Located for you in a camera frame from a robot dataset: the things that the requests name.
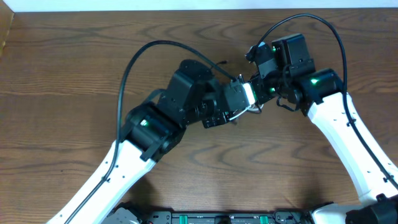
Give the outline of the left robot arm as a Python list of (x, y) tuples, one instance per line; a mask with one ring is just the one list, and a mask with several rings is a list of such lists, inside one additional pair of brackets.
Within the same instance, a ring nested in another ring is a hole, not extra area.
[(168, 87), (128, 112), (119, 138), (92, 176), (49, 223), (101, 223), (126, 192), (182, 139), (190, 124), (228, 122), (222, 86), (211, 69), (183, 60)]

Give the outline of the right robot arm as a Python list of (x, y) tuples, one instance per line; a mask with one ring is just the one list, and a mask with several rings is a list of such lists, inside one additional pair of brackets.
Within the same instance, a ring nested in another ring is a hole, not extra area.
[(312, 223), (397, 223), (397, 166), (369, 132), (332, 69), (315, 70), (305, 38), (293, 34), (260, 42), (246, 55), (258, 72), (257, 102), (285, 98), (324, 134), (343, 163), (360, 205), (327, 203), (308, 212)]

